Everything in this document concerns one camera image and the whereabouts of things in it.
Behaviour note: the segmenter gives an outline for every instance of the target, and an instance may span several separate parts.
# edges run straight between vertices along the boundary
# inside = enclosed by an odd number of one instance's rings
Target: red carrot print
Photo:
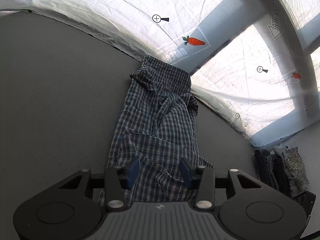
[[[292,72],[292,77],[294,78],[301,78],[301,76],[297,72]]]
[[[187,45],[188,43],[192,46],[199,46],[199,45],[205,45],[205,42],[201,41],[201,40],[198,40],[196,38],[189,38],[189,36],[187,37],[182,37],[182,39],[184,41],[186,41],[184,43],[184,45]]]

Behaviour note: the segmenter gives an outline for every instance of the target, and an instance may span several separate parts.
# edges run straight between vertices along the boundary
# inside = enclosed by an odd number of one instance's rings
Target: arrow with look here text
[[[281,3],[279,3],[278,1],[273,1],[272,19],[271,19],[271,26],[269,25],[269,29],[274,39],[282,33],[282,31],[280,30],[280,26],[281,26]]]

